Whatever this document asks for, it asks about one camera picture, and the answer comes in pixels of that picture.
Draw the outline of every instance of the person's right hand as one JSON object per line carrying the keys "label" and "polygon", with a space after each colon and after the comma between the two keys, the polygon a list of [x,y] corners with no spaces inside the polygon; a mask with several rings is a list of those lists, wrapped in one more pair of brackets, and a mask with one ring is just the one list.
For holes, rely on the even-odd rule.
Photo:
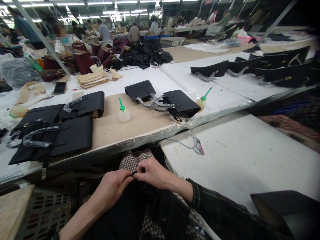
{"label": "person's right hand", "polygon": [[166,170],[155,158],[142,160],[138,164],[137,173],[133,178],[138,181],[147,182],[159,189],[170,189],[170,182],[177,177],[175,174]]}

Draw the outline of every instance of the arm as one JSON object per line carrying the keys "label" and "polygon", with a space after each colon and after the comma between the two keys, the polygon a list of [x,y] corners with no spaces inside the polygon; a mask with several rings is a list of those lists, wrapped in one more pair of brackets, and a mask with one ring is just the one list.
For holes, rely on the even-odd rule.
{"label": "arm", "polygon": [[180,194],[223,239],[281,239],[263,220],[254,217],[242,205],[219,193],[206,189],[191,179],[184,180],[162,167],[157,160],[146,159],[138,164],[139,181]]}
{"label": "arm", "polygon": [[89,228],[119,200],[123,190],[133,181],[132,177],[128,177],[130,174],[126,169],[106,173],[90,199],[59,232],[59,239],[82,239]]}

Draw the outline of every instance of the plastic-wrapped handle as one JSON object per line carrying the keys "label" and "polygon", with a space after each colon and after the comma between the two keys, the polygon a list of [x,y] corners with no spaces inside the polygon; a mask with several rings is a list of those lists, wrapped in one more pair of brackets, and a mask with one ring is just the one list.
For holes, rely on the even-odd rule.
{"label": "plastic-wrapped handle", "polygon": [[227,73],[229,73],[232,77],[240,77],[243,73],[244,73],[244,71],[245,70],[247,70],[248,69],[248,67],[244,67],[240,72],[238,72],[238,73],[234,73],[234,72],[232,72],[231,71],[231,69],[227,69]]}
{"label": "plastic-wrapped handle", "polygon": [[59,126],[54,126],[54,127],[41,128],[41,129],[32,131],[23,137],[22,144],[26,147],[48,148],[52,143],[32,141],[31,140],[32,136],[39,133],[47,132],[47,131],[58,131],[58,130],[59,130]]}

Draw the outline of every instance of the cardboard pattern piece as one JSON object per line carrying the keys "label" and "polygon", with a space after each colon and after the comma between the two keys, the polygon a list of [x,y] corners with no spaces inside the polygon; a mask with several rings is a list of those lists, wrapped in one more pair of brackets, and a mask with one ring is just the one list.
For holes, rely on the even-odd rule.
{"label": "cardboard pattern piece", "polygon": [[[119,97],[129,110],[128,122],[119,120]],[[125,93],[105,97],[104,114],[93,120],[92,148],[103,147],[173,125],[167,112],[157,112],[132,102]]]}

